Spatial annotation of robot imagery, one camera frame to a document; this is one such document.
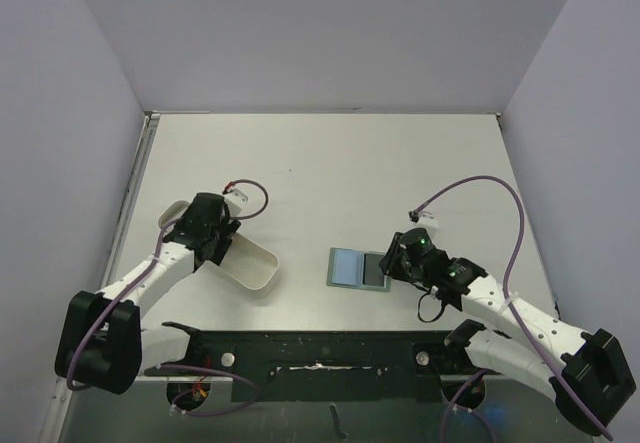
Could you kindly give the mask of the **black credit card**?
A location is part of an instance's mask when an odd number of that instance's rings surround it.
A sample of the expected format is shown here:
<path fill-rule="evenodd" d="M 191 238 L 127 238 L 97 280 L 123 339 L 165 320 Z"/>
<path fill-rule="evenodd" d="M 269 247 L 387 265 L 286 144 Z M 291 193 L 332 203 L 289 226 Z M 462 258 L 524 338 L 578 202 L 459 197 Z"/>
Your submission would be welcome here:
<path fill-rule="evenodd" d="M 379 253 L 364 254 L 362 285 L 365 288 L 379 290 L 386 288 L 385 275 L 380 268 L 383 258 L 384 255 Z"/>

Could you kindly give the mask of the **green card holder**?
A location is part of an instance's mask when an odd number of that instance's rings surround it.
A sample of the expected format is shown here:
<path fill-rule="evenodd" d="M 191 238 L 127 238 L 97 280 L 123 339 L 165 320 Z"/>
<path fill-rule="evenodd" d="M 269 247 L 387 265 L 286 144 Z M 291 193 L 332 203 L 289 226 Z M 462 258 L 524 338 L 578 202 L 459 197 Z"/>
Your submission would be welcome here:
<path fill-rule="evenodd" d="M 363 291 L 390 291 L 390 278 L 380 269 L 383 253 L 330 249 L 327 285 Z"/>

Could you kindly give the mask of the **blue credit card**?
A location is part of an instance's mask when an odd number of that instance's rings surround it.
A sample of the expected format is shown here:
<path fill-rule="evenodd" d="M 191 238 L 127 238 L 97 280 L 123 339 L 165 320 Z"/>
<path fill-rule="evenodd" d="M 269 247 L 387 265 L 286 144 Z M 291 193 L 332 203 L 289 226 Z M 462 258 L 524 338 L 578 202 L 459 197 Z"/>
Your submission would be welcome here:
<path fill-rule="evenodd" d="M 336 285 L 356 287 L 361 280 L 361 253 L 337 249 L 333 256 L 332 282 Z"/>

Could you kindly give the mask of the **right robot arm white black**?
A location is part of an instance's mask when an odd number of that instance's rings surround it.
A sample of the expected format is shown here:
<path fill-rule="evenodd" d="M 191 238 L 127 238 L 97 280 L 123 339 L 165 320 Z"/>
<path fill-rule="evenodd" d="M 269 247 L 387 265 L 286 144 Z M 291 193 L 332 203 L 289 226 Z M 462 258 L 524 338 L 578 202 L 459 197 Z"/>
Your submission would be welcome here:
<path fill-rule="evenodd" d="M 466 258 L 451 258 L 426 229 L 394 234 L 384 275 L 432 290 L 465 314 L 447 337 L 445 358 L 459 372 L 473 366 L 503 374 L 551 399 L 580 431 L 603 435 L 636 390 L 619 340 L 589 333 L 536 308 Z"/>

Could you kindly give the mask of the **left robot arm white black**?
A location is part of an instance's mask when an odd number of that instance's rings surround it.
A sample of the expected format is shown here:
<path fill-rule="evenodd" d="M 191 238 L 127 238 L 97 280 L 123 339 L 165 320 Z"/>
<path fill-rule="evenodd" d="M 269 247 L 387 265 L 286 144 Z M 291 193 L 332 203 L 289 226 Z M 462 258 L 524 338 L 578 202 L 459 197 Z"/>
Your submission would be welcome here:
<path fill-rule="evenodd" d="M 121 279 L 68 305 L 54 362 L 73 392 L 124 393 L 142 369 L 143 316 L 204 263 L 220 264 L 241 226 L 242 192 L 201 192 L 160 226 L 153 252 Z"/>

